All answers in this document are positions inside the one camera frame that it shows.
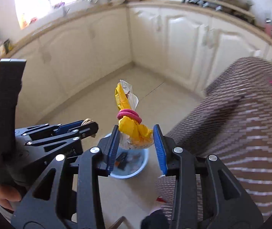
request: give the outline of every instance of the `beige floor tile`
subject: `beige floor tile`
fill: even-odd
[[[83,149],[87,150],[97,145],[102,137],[112,131],[114,124],[118,123],[114,93],[120,79],[133,85],[134,94],[140,101],[136,111],[142,117],[143,124],[150,128],[159,124],[164,134],[201,101],[180,86],[169,83],[145,69],[135,67],[99,84],[48,122],[64,124],[91,118],[99,124],[99,131],[96,138],[88,137],[82,141]],[[156,151],[152,146],[148,165],[138,176],[128,180],[99,178],[106,227],[121,216],[126,216],[128,222],[120,226],[120,229],[140,228],[141,220],[148,215],[158,196],[155,181],[160,175]]]

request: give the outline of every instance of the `human hand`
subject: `human hand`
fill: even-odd
[[[21,195],[12,186],[0,184],[0,205],[6,209],[14,211],[10,202],[19,202],[21,201]]]

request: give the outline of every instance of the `baseboard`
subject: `baseboard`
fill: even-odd
[[[186,87],[186,85],[184,83],[180,82],[180,80],[176,80],[170,74],[165,74],[165,73],[155,70],[153,68],[148,68],[147,66],[139,64],[138,62],[135,62],[135,66],[145,70],[146,72],[149,72],[151,75],[155,75],[158,78],[164,79],[167,83],[170,83],[170,84],[176,86],[178,89],[184,89],[185,91],[188,91],[190,93],[190,95],[193,98],[195,98],[196,100],[202,101],[204,98],[203,94],[198,94],[194,90],[191,90],[190,88]]]
[[[68,98],[66,101],[64,101],[63,103],[61,103],[59,106],[57,106],[55,109],[53,109],[51,112],[49,112],[48,114],[46,114],[45,116],[43,116],[38,122],[37,124],[44,124],[44,123],[48,123],[49,120],[54,117],[55,115],[57,115],[59,112],[61,112],[62,110],[64,110],[65,108],[69,107],[72,103],[76,102],[77,100],[79,100],[80,98],[82,98],[84,95],[88,94],[90,91],[92,91],[94,88],[96,88],[97,86],[105,83],[106,81],[114,78],[115,76],[117,76],[118,74],[131,69],[135,66],[134,62],[130,62],[122,67],[120,67],[119,69],[113,71],[112,73],[109,73],[108,75],[100,78],[99,80],[95,81],[94,83],[90,84],[89,86],[87,86],[86,88],[82,89],[81,91],[77,92],[75,95],[71,96],[70,98]]]

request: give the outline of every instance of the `cabinet handle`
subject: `cabinet handle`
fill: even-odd
[[[95,30],[92,27],[89,27],[89,34],[91,39],[94,39],[96,37]]]
[[[209,26],[205,26],[205,28],[204,28],[204,35],[203,35],[203,41],[202,41],[202,45],[203,46],[207,45],[208,31],[209,31]]]
[[[208,47],[210,49],[215,47],[218,33],[219,33],[219,30],[217,30],[217,29],[213,28],[210,30],[209,37],[208,37],[209,38],[208,39]]]
[[[161,15],[157,17],[157,32],[161,31]]]
[[[44,63],[50,63],[52,59],[52,56],[49,51],[42,50],[42,60]]]

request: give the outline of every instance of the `yellow plastic bag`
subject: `yellow plastic bag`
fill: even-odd
[[[119,110],[135,110],[138,98],[132,92],[132,86],[120,80],[115,90],[116,103]],[[138,121],[123,116],[119,120],[119,131],[121,132],[120,147],[123,149],[145,149],[153,144],[153,130]]]

